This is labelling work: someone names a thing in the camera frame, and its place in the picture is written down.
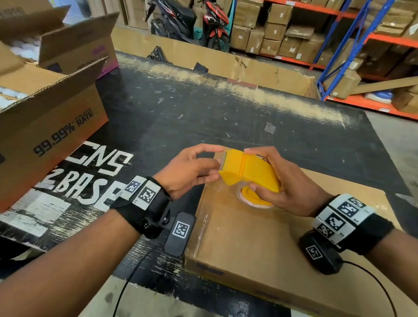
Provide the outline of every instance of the scooter seat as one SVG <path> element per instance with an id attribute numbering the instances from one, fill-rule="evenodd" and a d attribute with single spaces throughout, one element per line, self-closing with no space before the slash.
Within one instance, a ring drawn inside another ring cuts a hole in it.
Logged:
<path id="1" fill-rule="evenodd" d="M 176 0 L 165 0 L 165 2 L 170 6 L 174 12 L 179 13 L 188 20 L 196 20 L 196 14 L 192 9 L 183 6 L 180 2 Z"/>

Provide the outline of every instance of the hand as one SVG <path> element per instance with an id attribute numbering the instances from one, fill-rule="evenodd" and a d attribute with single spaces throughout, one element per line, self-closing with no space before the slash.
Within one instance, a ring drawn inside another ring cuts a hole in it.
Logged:
<path id="1" fill-rule="evenodd" d="M 280 156 L 274 146 L 246 148 L 246 154 L 263 156 L 270 163 L 281 181 L 280 193 L 275 193 L 255 183 L 250 189 L 263 200 L 293 215 L 315 217 L 319 208 L 331 200 L 332 196 L 318 186 L 294 163 Z"/>
<path id="2" fill-rule="evenodd" d="M 204 143 L 185 148 L 154 178 L 172 199 L 178 199 L 193 186 L 214 182 L 219 178 L 219 162 L 214 158 L 196 158 L 196 155 L 223 151 L 223 146 Z"/>

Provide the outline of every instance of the person's left hand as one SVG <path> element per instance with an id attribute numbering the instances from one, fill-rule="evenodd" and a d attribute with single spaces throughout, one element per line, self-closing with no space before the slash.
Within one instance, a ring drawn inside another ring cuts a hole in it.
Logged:
<path id="1" fill-rule="evenodd" d="M 193 186 L 214 182 L 219 178 L 219 162 L 214 158 L 196 158 L 196 155 L 223 151 L 223 146 L 204 143 L 185 148 L 154 178 L 172 199 L 178 199 Z"/>

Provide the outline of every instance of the metal shelving rack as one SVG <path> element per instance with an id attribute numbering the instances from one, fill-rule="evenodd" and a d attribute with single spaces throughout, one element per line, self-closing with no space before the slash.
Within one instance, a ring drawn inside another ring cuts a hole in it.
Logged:
<path id="1" fill-rule="evenodd" d="M 299 64 L 299 65 L 304 65 L 304 66 L 309 66 L 310 70 L 313 70 L 314 68 L 317 69 L 325 69 L 325 66 L 323 65 L 319 65 L 317 64 L 319 57 L 321 56 L 322 52 L 324 51 L 324 49 L 326 48 L 329 40 L 331 39 L 332 34 L 334 33 L 338 22 L 342 19 L 342 18 L 350 18 L 350 19 L 355 19 L 357 17 L 357 13 L 353 13 L 353 12 L 348 12 L 348 7 L 350 5 L 351 0 L 345 0 L 345 2 L 343 3 L 342 7 L 340 10 L 333 10 L 333 9 L 329 9 L 329 8 L 324 8 L 324 7 L 319 7 L 317 5 L 311 5 L 311 4 L 307 4 L 307 3 L 302 3 L 302 2 L 297 2 L 297 1 L 288 1 L 288 0 L 267 0 L 268 2 L 272 2 L 272 3 L 278 3 L 278 4 L 282 4 L 282 5 L 290 5 L 292 7 L 296 7 L 296 8 L 300 8 L 300 9 L 305 9 L 305 10 L 310 10 L 310 11 L 316 11 L 316 12 L 322 12 L 322 13 L 326 13 L 326 14 L 330 14 L 330 15 L 335 15 L 336 19 L 335 21 L 332 23 L 326 37 L 325 37 L 325 41 L 322 44 L 321 49 L 319 50 L 319 53 L 317 54 L 317 56 L 315 57 L 315 60 L 313 63 L 306 63 L 303 61 L 299 61 L 297 59 L 293 59 L 293 58 L 289 58 L 289 57 L 284 57 L 284 56 L 270 56 L 270 55 L 264 55 L 264 54 L 260 54 L 260 56 L 266 56 L 266 57 L 270 57 L 270 58 L 274 58 L 274 59 L 279 59 L 282 61 L 287 61 L 290 63 L 294 63 L 294 64 Z"/>
<path id="2" fill-rule="evenodd" d="M 408 38 L 397 38 L 397 37 L 392 37 L 392 36 L 386 36 L 386 35 L 373 33 L 373 31 L 380 24 L 383 17 L 389 11 L 390 7 L 395 2 L 395 0 L 387 0 L 386 3 L 383 5 L 382 9 L 376 15 L 376 18 L 370 24 L 370 26 L 366 29 L 366 31 L 364 31 L 362 33 L 362 35 L 360 35 L 360 33 L 362 32 L 364 21 L 366 20 L 367 14 L 369 12 L 369 5 L 370 5 L 371 1 L 372 0 L 367 0 L 365 5 L 361 8 L 358 16 L 353 21 L 350 29 L 348 30 L 348 32 L 344 36 L 344 38 L 341 41 L 340 45 L 338 46 L 335 54 L 331 58 L 330 63 L 327 65 L 327 67 L 325 68 L 321 77 L 319 78 L 318 83 L 317 83 L 317 87 L 318 87 L 318 90 L 319 90 L 320 95 L 321 95 L 321 100 L 334 100 L 334 101 L 338 101 L 338 102 L 345 103 L 345 104 L 348 104 L 348 105 L 362 107 L 362 108 L 366 108 L 366 109 L 370 109 L 370 110 L 386 112 L 386 113 L 389 113 L 389 114 L 392 114 L 392 115 L 397 115 L 397 116 L 401 116 L 401 117 L 406 117 L 406 118 L 418 120 L 418 115 L 417 114 L 410 114 L 410 113 L 398 111 L 397 109 L 395 109 L 395 107 L 393 107 L 393 105 L 387 105 L 387 104 L 383 104 L 381 102 L 376 102 L 376 101 L 373 101 L 373 100 L 365 99 L 362 95 L 350 95 L 350 96 L 347 97 L 347 99 L 339 99 L 339 98 L 335 98 L 335 97 L 330 96 L 331 92 L 334 90 L 334 88 L 340 82 L 340 80 L 343 77 L 345 71 L 347 70 L 347 68 L 349 67 L 349 65 L 353 61 L 353 59 L 360 52 L 361 48 L 367 42 L 367 40 L 374 39 L 374 40 L 378 40 L 378 41 L 384 41 L 384 42 L 388 42 L 388 43 L 400 44 L 400 45 L 404 45 L 404 46 L 408 46 L 408 47 L 418 48 L 418 41 L 413 41 L 413 40 L 410 40 Z M 356 33 L 356 36 L 355 36 L 354 45 L 353 45 L 353 48 L 351 50 L 351 53 L 350 53 L 347 61 L 330 73 L 330 71 L 333 67 L 333 64 L 335 63 L 338 56 L 342 52 L 342 49 L 344 48 L 348 39 L 351 37 L 351 35 L 354 33 L 354 31 L 357 28 L 358 28 L 358 30 L 357 30 L 357 33 Z M 335 76 L 334 80 L 332 81 L 332 83 L 330 84 L 330 86 L 328 87 L 328 89 L 325 90 L 322 83 L 324 82 L 324 80 L 328 79 L 333 74 L 336 74 L 336 76 Z M 370 79 L 373 79 L 373 80 L 384 79 L 384 78 L 373 78 L 371 76 L 369 76 L 369 77 L 370 77 Z"/>

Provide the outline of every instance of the forearm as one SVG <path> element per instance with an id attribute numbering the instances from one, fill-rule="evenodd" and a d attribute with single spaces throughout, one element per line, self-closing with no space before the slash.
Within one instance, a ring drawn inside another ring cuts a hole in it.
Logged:
<path id="1" fill-rule="evenodd" d="M 78 316 L 139 237 L 109 210 L 0 284 L 0 316 Z"/>
<path id="2" fill-rule="evenodd" d="M 366 258 L 418 305 L 418 240 L 393 230 Z"/>

